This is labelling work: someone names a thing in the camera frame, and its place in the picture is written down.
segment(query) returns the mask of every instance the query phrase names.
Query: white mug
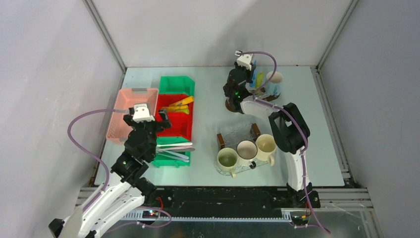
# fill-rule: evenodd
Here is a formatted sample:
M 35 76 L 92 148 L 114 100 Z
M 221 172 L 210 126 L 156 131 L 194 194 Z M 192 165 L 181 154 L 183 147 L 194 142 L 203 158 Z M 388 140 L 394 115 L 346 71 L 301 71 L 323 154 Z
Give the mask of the white mug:
M 251 169 L 255 169 L 257 164 L 254 162 L 254 159 L 258 149 L 252 141 L 243 140 L 239 142 L 236 151 L 238 152 L 238 163 L 241 166 L 249 166 Z
M 274 137 L 269 134 L 260 135 L 257 138 L 256 144 L 258 147 L 257 159 L 267 161 L 273 166 L 277 150 Z
M 238 162 L 238 154 L 234 149 L 223 148 L 217 154 L 217 165 L 223 172 L 229 172 L 232 178 L 236 177 L 235 165 Z
M 273 71 L 267 73 L 267 80 L 271 77 Z M 273 96 L 280 95 L 280 83 L 283 82 L 283 75 L 280 72 L 275 72 L 271 81 L 265 86 L 265 91 Z

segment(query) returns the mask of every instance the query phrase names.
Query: white cup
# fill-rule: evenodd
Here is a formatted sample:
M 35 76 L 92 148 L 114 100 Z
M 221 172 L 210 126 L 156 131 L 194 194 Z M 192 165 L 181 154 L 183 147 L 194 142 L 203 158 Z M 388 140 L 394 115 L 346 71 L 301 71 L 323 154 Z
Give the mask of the white cup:
M 257 159 L 267 161 L 273 166 L 277 150 L 274 137 L 269 134 L 260 135 L 257 138 L 256 144 L 258 147 Z
M 273 71 L 267 73 L 267 80 L 271 77 Z M 283 82 L 283 75 L 280 72 L 275 72 L 271 81 L 265 86 L 265 91 L 273 96 L 280 95 L 280 83 Z
M 243 140 L 239 142 L 236 147 L 238 152 L 238 163 L 241 166 L 249 166 L 251 169 L 255 169 L 257 164 L 254 162 L 255 156 L 257 156 L 257 146 L 250 140 Z
M 223 148 L 217 154 L 217 165 L 223 172 L 229 172 L 232 178 L 236 177 L 235 165 L 238 162 L 238 154 L 234 149 Z

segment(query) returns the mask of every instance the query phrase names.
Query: pink bin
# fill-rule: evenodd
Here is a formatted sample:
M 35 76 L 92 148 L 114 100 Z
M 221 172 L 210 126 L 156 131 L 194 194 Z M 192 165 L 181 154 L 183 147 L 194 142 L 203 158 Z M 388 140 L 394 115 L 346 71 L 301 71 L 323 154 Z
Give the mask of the pink bin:
M 159 89 L 157 88 L 124 88 L 118 92 L 114 109 L 128 110 L 134 104 L 148 103 L 150 114 L 156 114 L 156 103 L 158 102 Z M 122 119 L 124 113 L 113 113 L 109 122 L 106 139 L 115 144 L 122 145 L 128 138 L 128 134 L 133 130 Z

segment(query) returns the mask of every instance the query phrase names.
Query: white tabletop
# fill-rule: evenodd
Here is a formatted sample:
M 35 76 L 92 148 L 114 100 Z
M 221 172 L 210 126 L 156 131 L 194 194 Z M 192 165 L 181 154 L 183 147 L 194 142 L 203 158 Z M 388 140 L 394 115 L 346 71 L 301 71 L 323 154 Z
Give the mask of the white tabletop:
M 225 107 L 223 85 L 233 67 L 152 67 L 129 68 L 123 88 L 159 88 L 161 76 L 186 75 L 196 82 L 192 141 L 196 151 L 191 153 L 189 167 L 160 167 L 149 165 L 144 177 L 154 185 L 174 186 L 285 186 L 287 166 L 284 153 L 277 149 L 275 165 L 264 165 L 239 173 L 236 178 L 219 174 L 213 160 L 217 155 L 216 134 L 231 125 L 257 123 L 262 134 L 271 134 L 266 120 L 229 112 Z M 272 67 L 258 67 L 265 73 Z M 338 159 L 335 154 L 321 102 L 310 67 L 280 66 L 284 76 L 281 96 L 274 102 L 286 105 L 293 102 L 304 117 L 311 135 L 307 150 L 308 174 L 314 186 L 343 186 Z M 103 161 L 111 167 L 123 152 L 124 146 L 110 141 L 105 144 Z M 105 171 L 99 168 L 95 184 L 105 180 Z

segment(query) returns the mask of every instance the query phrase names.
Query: light blue mug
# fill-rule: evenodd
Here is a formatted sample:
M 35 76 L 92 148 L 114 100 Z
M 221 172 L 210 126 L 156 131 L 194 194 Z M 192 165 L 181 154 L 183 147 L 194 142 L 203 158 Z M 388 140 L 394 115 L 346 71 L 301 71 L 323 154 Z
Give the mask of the light blue mug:
M 273 71 L 267 73 L 267 80 L 271 77 Z M 273 96 L 280 95 L 280 83 L 283 82 L 283 75 L 280 72 L 275 72 L 271 81 L 265 86 L 265 92 Z

